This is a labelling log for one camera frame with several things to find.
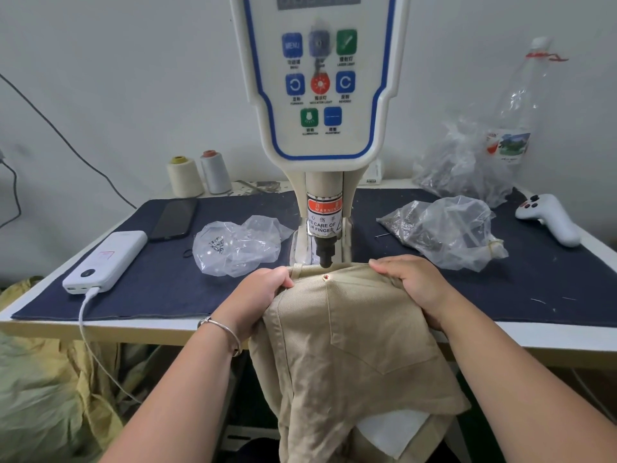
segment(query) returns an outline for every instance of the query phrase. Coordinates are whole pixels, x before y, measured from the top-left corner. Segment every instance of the table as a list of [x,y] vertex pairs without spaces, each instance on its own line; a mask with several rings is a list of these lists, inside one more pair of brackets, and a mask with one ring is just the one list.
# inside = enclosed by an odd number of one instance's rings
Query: table
[[[366,188],[416,188],[409,179],[386,180],[380,185]],[[244,182],[233,183],[232,195],[254,192],[292,191],[289,182]],[[522,191],[527,196],[530,192]],[[204,194],[202,197],[217,197]],[[174,198],[167,189],[160,199]],[[44,280],[0,312],[0,329],[6,334],[34,338],[81,339],[77,322],[22,321],[12,320],[11,315],[39,295],[45,287],[68,270],[89,249],[102,241],[123,221],[102,234],[97,240],[59,266]],[[617,272],[617,252],[581,230],[582,244]],[[198,317],[186,319],[129,319],[88,322],[88,335],[92,341],[134,342],[144,344],[168,344],[182,346],[197,328]],[[497,323],[514,341],[529,350],[546,366],[617,368],[617,328],[581,327],[555,325],[552,323]],[[436,331],[437,341],[447,359],[452,352],[445,336]]]

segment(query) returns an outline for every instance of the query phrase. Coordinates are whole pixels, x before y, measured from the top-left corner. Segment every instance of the digital display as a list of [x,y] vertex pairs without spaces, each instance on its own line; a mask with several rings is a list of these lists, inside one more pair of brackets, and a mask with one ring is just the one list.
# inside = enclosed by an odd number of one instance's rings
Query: digital display
[[360,0],[276,0],[279,10],[318,8],[320,6],[359,5]]

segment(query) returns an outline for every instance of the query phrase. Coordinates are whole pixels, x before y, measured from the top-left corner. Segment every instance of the white wall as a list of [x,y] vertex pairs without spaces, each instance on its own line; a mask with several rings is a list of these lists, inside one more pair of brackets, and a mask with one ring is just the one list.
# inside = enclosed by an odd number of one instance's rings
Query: white wall
[[[387,176],[442,136],[446,109],[492,107],[529,41],[556,37],[553,91],[521,181],[617,238],[617,0],[412,0]],[[135,204],[165,162],[225,153],[233,179],[274,179],[246,102],[227,0],[0,0],[0,72]],[[0,230],[0,281],[49,273],[129,214],[107,183],[0,83],[0,147],[24,216]],[[13,214],[0,168],[0,220]]]

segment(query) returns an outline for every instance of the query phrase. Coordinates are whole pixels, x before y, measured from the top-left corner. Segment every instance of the control panel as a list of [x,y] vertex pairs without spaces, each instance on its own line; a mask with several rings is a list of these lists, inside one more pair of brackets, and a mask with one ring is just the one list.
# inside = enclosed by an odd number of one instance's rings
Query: control panel
[[283,170],[373,160],[396,93],[408,0],[232,0],[262,143]]

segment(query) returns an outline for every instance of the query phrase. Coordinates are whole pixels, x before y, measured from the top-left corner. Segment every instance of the white cable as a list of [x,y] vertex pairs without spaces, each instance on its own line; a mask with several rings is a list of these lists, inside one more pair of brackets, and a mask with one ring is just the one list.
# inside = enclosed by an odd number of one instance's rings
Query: white cable
[[596,397],[596,395],[594,395],[591,390],[589,389],[589,387],[587,386],[587,384],[585,384],[585,382],[582,381],[582,378],[580,375],[578,375],[578,373],[576,373],[576,371],[571,368],[570,369],[572,371],[572,373],[575,376],[576,381],[579,383],[579,385],[582,386],[583,390],[585,390],[585,393],[587,393],[587,395],[594,401],[594,403],[596,405],[598,405],[598,407],[602,410],[602,412],[604,413],[604,415],[609,418],[613,424],[617,424],[617,420],[615,419],[615,416],[613,416],[613,413],[611,413],[605,405],[602,404],[602,402]]
[[105,374],[111,379],[111,381],[113,381],[116,386],[120,389],[120,391],[122,393],[124,393],[125,395],[127,395],[130,399],[132,399],[133,401],[142,404],[142,402],[140,400],[138,400],[137,398],[135,398],[133,395],[131,395],[130,393],[127,392],[127,390],[125,390],[124,388],[122,388],[122,386],[118,383],[118,381],[113,377],[112,374],[110,374],[107,369],[101,364],[101,361],[99,360],[99,358],[96,357],[96,355],[94,354],[94,352],[92,351],[92,349],[90,348],[90,345],[88,344],[88,340],[86,339],[86,332],[85,329],[83,327],[83,312],[86,310],[86,305],[88,305],[88,303],[92,300],[92,298],[97,295],[99,293],[99,291],[101,290],[100,287],[96,286],[96,287],[90,287],[90,289],[88,289],[88,292],[86,293],[86,295],[83,298],[83,302],[81,303],[81,308],[79,309],[79,316],[78,316],[78,322],[79,322],[79,332],[81,333],[81,339],[83,340],[84,343],[86,343],[86,348],[88,348],[88,352],[90,353],[90,356],[92,356],[92,358],[96,361],[96,363],[101,366],[101,368],[103,369],[103,372],[105,372]]

